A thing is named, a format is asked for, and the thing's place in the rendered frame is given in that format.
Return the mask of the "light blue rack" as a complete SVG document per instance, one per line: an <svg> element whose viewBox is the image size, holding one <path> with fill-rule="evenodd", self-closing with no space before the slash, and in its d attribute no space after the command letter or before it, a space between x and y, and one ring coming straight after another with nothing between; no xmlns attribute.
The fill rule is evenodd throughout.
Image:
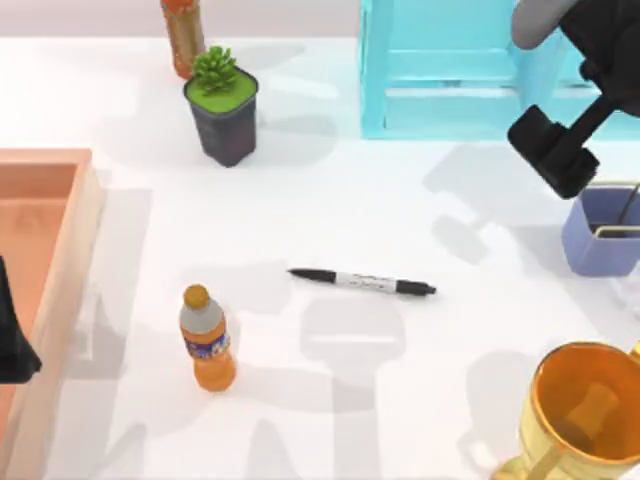
<svg viewBox="0 0 640 480"><path fill-rule="evenodd" d="M503 140L532 104L569 126L599 95L560 30L511 39L518 0L360 0L361 133L370 139Z"/></svg>

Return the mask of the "black marker pen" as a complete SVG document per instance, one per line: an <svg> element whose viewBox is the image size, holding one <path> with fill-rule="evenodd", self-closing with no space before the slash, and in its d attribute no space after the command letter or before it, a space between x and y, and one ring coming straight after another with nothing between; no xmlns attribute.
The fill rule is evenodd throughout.
<svg viewBox="0 0 640 480"><path fill-rule="evenodd" d="M312 268L292 268L287 272L295 277L344 287L367 289L385 293L426 297L437 293L437 289L425 282L393 279L372 275L336 272Z"/></svg>

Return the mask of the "pale grey rounded box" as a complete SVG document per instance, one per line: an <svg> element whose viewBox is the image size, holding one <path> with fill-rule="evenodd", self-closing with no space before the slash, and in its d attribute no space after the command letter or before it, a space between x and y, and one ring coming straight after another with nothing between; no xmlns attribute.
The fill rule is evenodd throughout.
<svg viewBox="0 0 640 480"><path fill-rule="evenodd" d="M574 0L518 0L511 23L515 45L524 50L537 47L573 4Z"/></svg>

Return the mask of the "tall orange bottle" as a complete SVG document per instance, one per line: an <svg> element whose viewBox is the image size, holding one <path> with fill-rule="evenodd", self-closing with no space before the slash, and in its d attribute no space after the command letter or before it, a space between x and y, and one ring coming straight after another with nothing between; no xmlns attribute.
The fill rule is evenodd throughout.
<svg viewBox="0 0 640 480"><path fill-rule="evenodd" d="M195 57L206 49L201 22L200 0L160 0L172 49L176 73L192 76Z"/></svg>

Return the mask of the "dark pot with green plant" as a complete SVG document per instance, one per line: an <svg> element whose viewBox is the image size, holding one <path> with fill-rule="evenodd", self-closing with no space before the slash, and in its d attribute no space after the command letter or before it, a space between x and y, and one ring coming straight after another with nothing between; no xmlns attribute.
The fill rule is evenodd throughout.
<svg viewBox="0 0 640 480"><path fill-rule="evenodd" d="M204 153L231 168L256 148L258 80L219 45L195 57L183 87Z"/></svg>

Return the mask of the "blue-grey basket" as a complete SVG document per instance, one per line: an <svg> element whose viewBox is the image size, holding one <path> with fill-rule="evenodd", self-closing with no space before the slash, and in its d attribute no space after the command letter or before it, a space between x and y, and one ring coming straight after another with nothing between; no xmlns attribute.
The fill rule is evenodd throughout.
<svg viewBox="0 0 640 480"><path fill-rule="evenodd" d="M594 230L617 220L633 186L640 181L603 181L588 185L576 198L562 229L570 269L586 277L624 277L640 263L640 231L622 238L596 238ZM626 219L640 227L640 191Z"/></svg>

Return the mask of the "shallow salmon-coloured box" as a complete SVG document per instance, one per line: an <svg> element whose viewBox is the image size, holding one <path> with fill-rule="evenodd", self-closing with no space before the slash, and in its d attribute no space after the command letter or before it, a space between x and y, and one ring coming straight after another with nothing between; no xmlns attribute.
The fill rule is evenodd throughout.
<svg viewBox="0 0 640 480"><path fill-rule="evenodd" d="M43 478L103 202L90 150L0 148L0 256L42 361L28 383L0 385L0 480Z"/></svg>

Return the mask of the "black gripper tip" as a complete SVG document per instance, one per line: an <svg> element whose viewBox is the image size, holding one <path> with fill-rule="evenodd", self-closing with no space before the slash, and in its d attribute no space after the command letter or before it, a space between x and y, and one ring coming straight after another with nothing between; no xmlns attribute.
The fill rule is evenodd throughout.
<svg viewBox="0 0 640 480"><path fill-rule="evenodd" d="M25 384L41 367L42 361L20 327L0 256L0 384Z"/></svg>

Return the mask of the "gold trophy cup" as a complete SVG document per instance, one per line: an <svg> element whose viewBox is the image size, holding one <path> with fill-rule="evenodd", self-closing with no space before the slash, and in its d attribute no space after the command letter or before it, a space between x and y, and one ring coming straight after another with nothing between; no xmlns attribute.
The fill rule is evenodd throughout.
<svg viewBox="0 0 640 480"><path fill-rule="evenodd" d="M490 480L619 480L640 465L640 340L629 352L573 342L538 365L520 452Z"/></svg>

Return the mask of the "small orange drink bottle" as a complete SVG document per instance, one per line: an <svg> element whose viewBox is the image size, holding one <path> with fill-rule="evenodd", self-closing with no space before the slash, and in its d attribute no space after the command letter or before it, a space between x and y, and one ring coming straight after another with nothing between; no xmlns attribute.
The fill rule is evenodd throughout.
<svg viewBox="0 0 640 480"><path fill-rule="evenodd" d="M236 377L231 337L221 306L201 284L183 293L180 330L199 386L210 392L227 390Z"/></svg>

